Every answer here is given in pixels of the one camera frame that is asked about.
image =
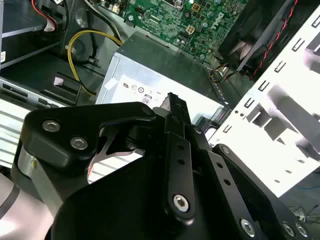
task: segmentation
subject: circuit board component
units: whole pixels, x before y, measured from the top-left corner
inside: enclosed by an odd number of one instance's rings
[[[201,8],[200,5],[194,3],[194,4],[192,5],[192,8],[191,8],[191,9],[192,9],[192,11],[195,11],[195,12],[197,13],[197,12],[200,11],[200,8]]]
[[[199,60],[215,55],[248,0],[105,0],[118,15]]]
[[[189,25],[187,28],[186,28],[186,32],[191,35],[195,32],[195,27],[194,26],[191,26]]]

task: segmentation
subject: screw hole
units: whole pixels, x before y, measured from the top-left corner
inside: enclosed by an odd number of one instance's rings
[[[231,185],[231,182],[228,179],[224,179],[223,181],[225,182],[225,184],[227,184],[229,186]]]
[[[178,159],[178,163],[181,164],[181,165],[185,165],[185,161],[183,159],[181,159],[181,158]]]

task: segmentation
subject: grey metal panel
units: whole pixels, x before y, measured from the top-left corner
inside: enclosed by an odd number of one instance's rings
[[[249,123],[252,123],[254,120],[256,120],[259,115],[261,114],[261,111],[259,109],[259,107],[255,107],[252,112],[246,117],[246,119],[248,120]]]
[[[127,57],[144,68],[172,79],[214,101],[219,101],[201,64],[156,43],[141,33],[133,34],[116,53],[115,56],[119,54]]]
[[[44,52],[44,51],[46,51],[48,49],[51,49],[51,48],[53,48],[53,47],[55,47],[57,45],[59,45],[59,42],[56,42],[56,43],[51,44],[51,45],[48,45],[48,46],[46,46],[44,48],[41,48],[41,49],[39,49],[37,51],[30,52],[29,54],[26,54],[24,56],[18,57],[18,58],[14,59],[14,60],[8,61],[8,62],[0,65],[0,69],[4,69],[4,68],[6,68],[6,67],[8,67],[8,66],[10,66],[12,64],[16,64],[16,63],[18,63],[18,62],[20,62],[22,60],[30,58],[30,57],[32,57],[32,56],[34,56],[36,54],[42,53],[42,52]]]
[[[37,93],[36,91],[32,90],[31,88],[29,87],[26,87],[26,86],[22,86],[20,84],[17,84],[17,83],[13,83],[7,79],[5,79],[4,77],[1,77],[0,76],[0,88],[2,87],[2,89],[4,91],[8,91],[7,89],[4,88],[4,85],[5,84],[6,86],[9,86],[15,90],[18,90],[22,93],[25,93],[27,96],[25,97],[26,99],[32,101],[32,102],[35,102],[35,103],[38,103],[39,102],[39,99],[42,99],[42,100],[45,100],[47,101],[47,107],[50,107],[50,106],[56,106],[56,107],[65,107],[66,105],[63,104],[63,103],[60,103],[58,101],[55,101],[55,100],[52,100],[50,99],[49,97],[46,97],[40,93]]]
[[[278,140],[284,131],[290,130],[295,132],[290,123],[285,122],[278,117],[273,117],[272,120],[264,127],[264,130],[273,141]]]
[[[125,93],[121,98],[115,97],[126,85],[123,79],[159,92],[158,102],[152,107],[159,107],[167,93],[177,94],[186,101],[193,123],[201,116],[211,119],[223,108],[200,64],[138,32],[114,53],[96,104],[141,101],[126,98]]]
[[[27,0],[5,0],[2,37],[22,34],[45,28],[46,19],[36,13]]]
[[[260,114],[253,121],[253,124],[255,124],[263,129],[272,120],[272,118],[269,116],[269,114],[266,112],[266,110],[264,110],[262,107],[260,107],[259,110],[260,110]]]
[[[4,0],[0,0],[0,54],[2,49],[3,19],[4,19]]]
[[[275,105],[320,154],[320,122],[289,96],[275,101]]]

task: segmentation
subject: black cable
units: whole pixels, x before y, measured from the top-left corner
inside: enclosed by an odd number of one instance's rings
[[[65,0],[65,1],[63,2],[63,7],[64,7],[64,10],[65,10],[65,16],[66,16],[65,27],[64,27],[64,30],[63,30],[63,33],[65,34],[66,31],[67,31],[67,28],[68,28],[68,26],[69,26],[69,18],[70,18],[70,13],[69,13],[69,8],[68,8],[67,0]]]
[[[79,79],[79,82],[81,83],[81,86],[88,92],[88,93],[90,93],[90,94],[92,94],[92,95],[94,95],[94,96],[96,96],[97,95],[97,93],[96,92],[94,92],[94,91],[90,91],[87,87],[86,87],[86,85],[84,84],[84,82],[83,81],[81,81],[80,79]]]
[[[88,10],[86,10],[86,18],[88,21],[88,28],[92,29],[91,16],[90,16],[90,12]],[[92,55],[89,58],[95,59],[96,55],[97,55],[98,45],[97,45],[96,38],[95,38],[93,32],[90,33],[90,38],[91,38],[91,42],[92,42]]]
[[[93,15],[95,15],[97,18],[99,18],[101,21],[105,22],[111,29],[111,31],[113,32],[113,35],[119,40],[120,40],[120,36],[117,34],[116,29],[111,25],[111,23],[107,20],[105,20],[102,16],[100,16],[98,13],[96,13],[95,11],[93,11],[90,7],[88,7],[89,11],[92,12]]]

